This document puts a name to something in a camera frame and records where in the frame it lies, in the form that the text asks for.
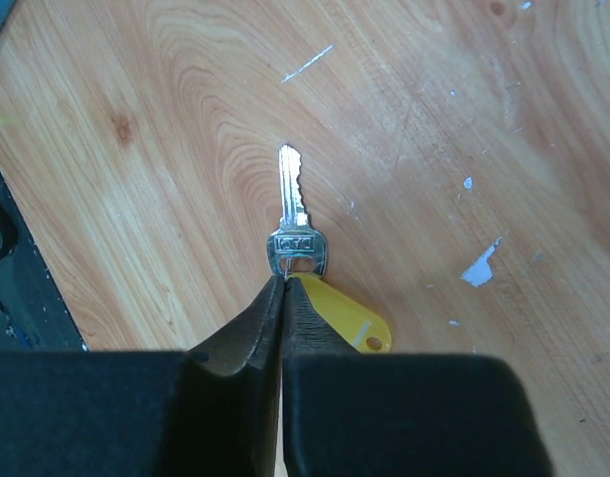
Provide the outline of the key with yellow tag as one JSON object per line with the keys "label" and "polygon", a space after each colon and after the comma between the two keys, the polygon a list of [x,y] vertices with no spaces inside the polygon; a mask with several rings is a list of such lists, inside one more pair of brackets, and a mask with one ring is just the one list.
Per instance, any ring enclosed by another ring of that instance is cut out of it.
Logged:
{"label": "key with yellow tag", "polygon": [[285,278],[299,278],[313,309],[355,349],[386,353],[392,335],[383,318],[323,280],[328,243],[310,224],[299,184],[301,165],[302,156],[294,147],[279,148],[282,217],[278,230],[267,240],[270,269]]}

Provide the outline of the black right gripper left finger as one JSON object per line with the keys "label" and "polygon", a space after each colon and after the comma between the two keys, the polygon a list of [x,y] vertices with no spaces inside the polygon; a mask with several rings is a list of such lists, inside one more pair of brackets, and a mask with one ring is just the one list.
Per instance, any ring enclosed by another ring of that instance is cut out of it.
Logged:
{"label": "black right gripper left finger", "polygon": [[188,351],[0,351],[0,476],[270,476],[285,285]]}

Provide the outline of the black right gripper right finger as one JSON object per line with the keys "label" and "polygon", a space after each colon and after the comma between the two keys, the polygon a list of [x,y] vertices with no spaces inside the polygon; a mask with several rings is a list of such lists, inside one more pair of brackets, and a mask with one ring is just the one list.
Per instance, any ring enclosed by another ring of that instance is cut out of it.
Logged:
{"label": "black right gripper right finger", "polygon": [[362,354],[298,278],[283,305],[283,455],[292,476],[549,476],[525,388],[475,354]]}

